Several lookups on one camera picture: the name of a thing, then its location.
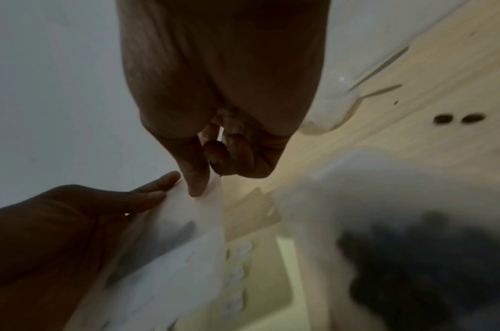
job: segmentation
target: wooden surface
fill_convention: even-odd
[[[351,147],[369,147],[500,185],[500,0],[472,0],[409,44],[392,65],[360,86],[365,98],[338,129],[296,134],[265,179],[223,178],[227,240],[280,221],[270,192]],[[436,126],[435,115],[454,121]],[[484,113],[479,123],[460,123]],[[299,257],[313,331],[330,330],[313,270]]]

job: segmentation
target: clear plastic bag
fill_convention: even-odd
[[[152,210],[135,216],[117,257],[65,331],[151,331],[220,293],[226,260],[220,178],[200,198],[182,180]]]
[[[500,330],[500,191],[355,151],[274,195],[340,330]]]

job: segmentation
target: hole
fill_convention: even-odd
[[[439,114],[433,118],[433,123],[434,124],[448,124],[451,121],[453,121],[453,115],[452,114]]]
[[[469,114],[463,117],[461,120],[461,123],[464,124],[472,124],[472,123],[477,123],[482,121],[483,119],[486,118],[486,115],[483,113],[474,113],[474,114]]]

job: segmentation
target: skin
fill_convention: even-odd
[[[125,213],[155,207],[179,179],[132,192],[60,186],[1,208],[0,331],[61,330],[115,251]]]
[[[329,0],[117,0],[126,82],[189,194],[277,165],[320,80]],[[220,127],[222,141],[217,141]]]

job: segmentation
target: fingernail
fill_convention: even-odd
[[[228,151],[234,157],[236,157],[240,154],[239,144],[236,143],[235,140],[232,138],[228,138]]]
[[[149,198],[159,198],[159,199],[164,199],[166,198],[166,193],[164,191],[155,191],[155,192],[150,192],[148,193]]]
[[[210,162],[211,165],[216,165],[219,163],[219,160],[212,154],[206,153],[206,158],[208,159],[208,162]]]

